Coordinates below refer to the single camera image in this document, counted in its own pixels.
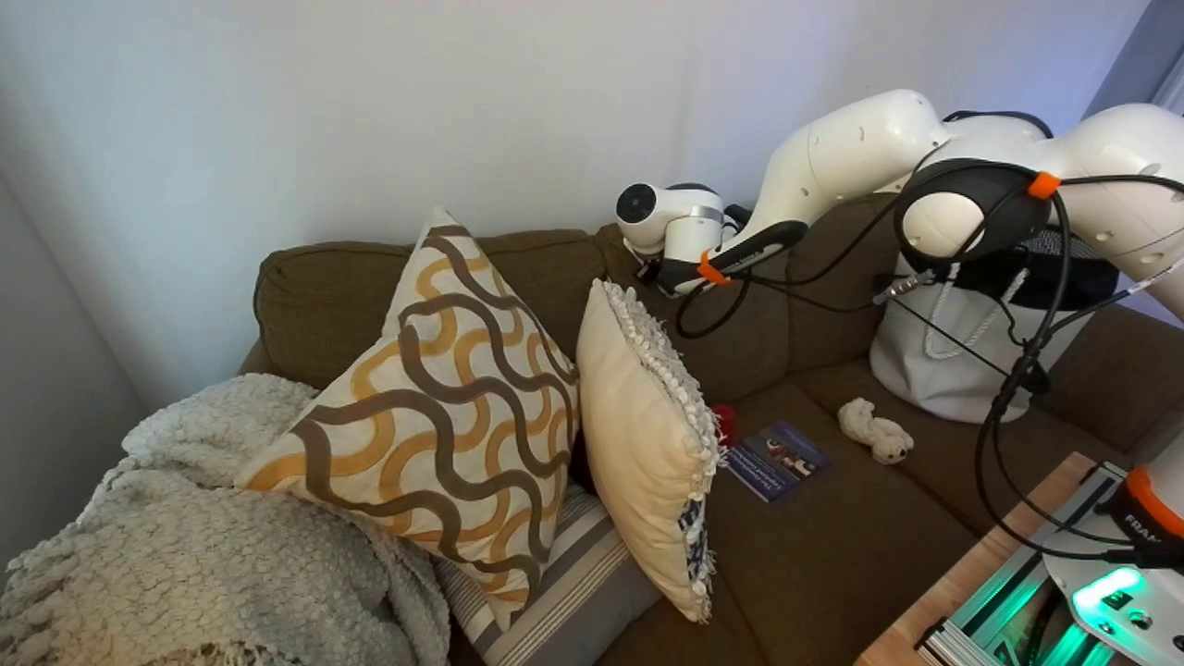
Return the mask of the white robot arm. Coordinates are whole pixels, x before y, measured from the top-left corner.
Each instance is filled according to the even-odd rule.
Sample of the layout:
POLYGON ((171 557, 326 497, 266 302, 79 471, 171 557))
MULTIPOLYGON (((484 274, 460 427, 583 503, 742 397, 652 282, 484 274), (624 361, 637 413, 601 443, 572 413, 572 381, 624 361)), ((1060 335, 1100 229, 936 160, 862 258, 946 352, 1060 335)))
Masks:
POLYGON ((748 218, 709 186, 624 186, 613 218, 656 282, 683 297, 726 286, 796 249, 832 208, 894 189, 901 252, 970 261, 1057 226, 1117 268, 1161 306, 1184 316, 1184 117, 1117 104, 1068 133, 1029 113, 963 110, 939 117, 913 90, 888 90, 790 128, 748 218))

